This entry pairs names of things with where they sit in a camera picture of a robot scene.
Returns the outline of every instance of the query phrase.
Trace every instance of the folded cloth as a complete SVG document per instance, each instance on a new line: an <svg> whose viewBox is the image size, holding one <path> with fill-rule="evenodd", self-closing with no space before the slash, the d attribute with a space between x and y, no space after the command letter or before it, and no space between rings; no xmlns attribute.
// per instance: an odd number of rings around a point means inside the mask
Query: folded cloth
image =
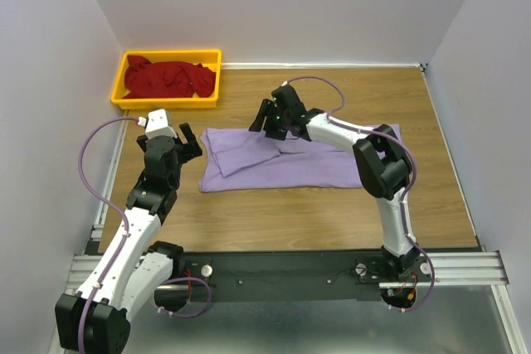
<svg viewBox="0 0 531 354"><path fill-rule="evenodd" d="M391 125L400 138L398 125ZM207 170L201 192L252 188L357 188L362 183L354 155L288 134L285 141L247 129L206 129Z"/></svg>
<svg viewBox="0 0 531 354"><path fill-rule="evenodd" d="M201 64L182 61L151 63L142 56L127 56L124 85L131 90L125 99L209 97L216 85L216 73Z"/></svg>

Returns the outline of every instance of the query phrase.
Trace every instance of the gray floor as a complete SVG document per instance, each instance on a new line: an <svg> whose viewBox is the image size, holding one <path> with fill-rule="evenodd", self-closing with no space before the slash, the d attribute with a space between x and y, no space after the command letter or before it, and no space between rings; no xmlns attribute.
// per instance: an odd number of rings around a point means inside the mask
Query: gray floor
<svg viewBox="0 0 531 354"><path fill-rule="evenodd" d="M411 313L356 301L219 303L192 320L147 303L124 351L139 353L510 352L490 287L436 289Z"/></svg>

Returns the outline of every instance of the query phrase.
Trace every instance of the cable connector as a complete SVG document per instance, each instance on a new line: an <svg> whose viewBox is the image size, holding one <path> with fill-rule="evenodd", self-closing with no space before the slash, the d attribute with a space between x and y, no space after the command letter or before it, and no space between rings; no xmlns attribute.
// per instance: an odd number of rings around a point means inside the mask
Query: cable connector
<svg viewBox="0 0 531 354"><path fill-rule="evenodd" d="M142 116L139 116L139 119L137 120L136 124L138 126L142 126L143 128L146 128L146 126L148 126L148 120Z"/></svg>

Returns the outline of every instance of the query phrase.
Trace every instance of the red cloth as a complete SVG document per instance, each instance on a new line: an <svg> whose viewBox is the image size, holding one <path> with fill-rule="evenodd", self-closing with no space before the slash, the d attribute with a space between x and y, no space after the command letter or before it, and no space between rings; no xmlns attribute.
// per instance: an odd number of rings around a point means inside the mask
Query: red cloth
<svg viewBox="0 0 531 354"><path fill-rule="evenodd" d="M182 61L151 63L142 56L127 56L125 87L131 90L125 99L162 99L209 97L216 85L216 73L201 64Z"/></svg>

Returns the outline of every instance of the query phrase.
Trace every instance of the cable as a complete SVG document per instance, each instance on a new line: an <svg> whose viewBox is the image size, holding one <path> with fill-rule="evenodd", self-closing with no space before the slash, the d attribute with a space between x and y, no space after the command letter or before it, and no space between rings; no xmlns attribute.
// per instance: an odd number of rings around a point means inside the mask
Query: cable
<svg viewBox="0 0 531 354"><path fill-rule="evenodd" d="M344 129L347 129L347 130L351 130L351 131L357 132L357 133L373 134L375 136L379 136L379 137L385 138L385 139L395 143L400 148L402 148L404 150L404 152L407 154L407 156L409 157L409 159L411 161L411 164L412 164L412 178L411 178L409 184L407 184L406 188L404 189L404 192L400 196L400 213L401 213L401 218L402 218L402 226L403 226L404 232L406 233L407 240L409 240L410 243L424 256L424 258L426 259L428 265L430 266L431 282L430 282L430 287L428 288L428 291L426 292L426 294L424 295L424 297L422 298L422 300L418 304L416 304L414 307L411 307L411 308L396 308L396 309L398 309L398 310L400 310L402 312L408 312L408 311L412 311L412 310L415 310L415 309L419 308L420 306L422 306L426 302L426 300L432 294L433 287L435 286L435 267L433 265L433 262L430 259L430 256L428 255L428 253L426 253L426 251L413 239L413 235L409 231L409 228L407 226L407 213L406 213L407 194L409 193L409 191L412 189L413 185L417 181L417 160L413 156L413 154L410 151L410 149L408 147L406 147L406 145L403 142L401 142L400 140L398 140L397 138L395 138L395 137L393 137L393 136L391 136L389 134L385 134L385 133L382 133L382 132L374 131L371 128L366 128L364 126L358 126L356 124L349 124L349 123L340 121L339 119L333 118L332 114L334 112L337 112L337 111L341 110L345 106L346 101L345 101L344 92L335 83L331 82L330 80L322 78L320 76L315 76L315 75L303 75L303 76L297 76L295 78L288 79L283 85L286 85L286 84L289 84L289 83L291 83L291 82L293 82L295 80L301 80L301 79L321 80L321 81L323 81L325 83L328 83L330 86L332 86L339 93L339 95L341 96L341 105L339 107L337 107L337 108L332 109L331 111L329 111L326 114L326 118L331 124L333 124L335 126L338 126L340 128L344 128Z"/></svg>
<svg viewBox="0 0 531 354"><path fill-rule="evenodd" d="M159 313L165 313L165 314L169 315L170 317L175 317L175 318L195 318L195 317L198 317L199 315L203 314L204 312L206 312L210 308L210 304L212 303L212 289L208 285L207 281L204 281L204 280L202 280L200 278L195 278L195 277L182 277L182 278L169 279L168 281L163 282L163 284L164 285L166 285L166 284L179 284L181 282L199 282L205 288L207 288L207 302L205 303L203 308L201 308L199 311L197 311L195 313L191 313L191 314L174 313L173 311L168 311L164 307L159 307L158 308L158 312Z"/></svg>
<svg viewBox="0 0 531 354"><path fill-rule="evenodd" d="M87 146L89 145L90 140L98 133L102 128L109 124L113 124L115 122L120 122L122 120L133 120L138 121L137 118L133 118L130 116L123 116L121 118L112 119L108 122L105 122L104 124L101 124L96 129L92 131L92 133L89 134L89 136L86 138L86 140L83 142L83 145L81 146L80 150L80 156L77 159L77 170L80 174L81 181L83 182L83 185L85 185L86 189L89 190L89 192L98 198L100 201L107 204L109 207L112 207L115 209L119 215L122 217L122 220L124 221L124 228L127 233L129 233L129 220L127 220L127 216L125 213L117 207L113 202L109 201L105 197L103 197L99 192L97 192L87 181L85 176L85 171L83 170L83 157L85 156L85 150ZM114 251L113 255L111 256L109 263L105 266L103 271L101 272L99 278L97 279L98 284L102 284L105 276L109 273L110 268L112 267L113 263L116 261L116 259L119 256L119 253L121 252L122 248L125 245L125 241L127 240L127 235L123 235L121 241L118 244L118 247ZM92 301L94 300L94 297L96 295L96 292L98 291L98 288L94 287L92 291L89 294L89 297L86 299L85 306L83 306L83 310L81 311L81 318L80 318L80 324L79 328L77 330L77 346L79 349L80 354L85 354L85 324L86 324L86 318L89 313L90 305L92 304Z"/></svg>

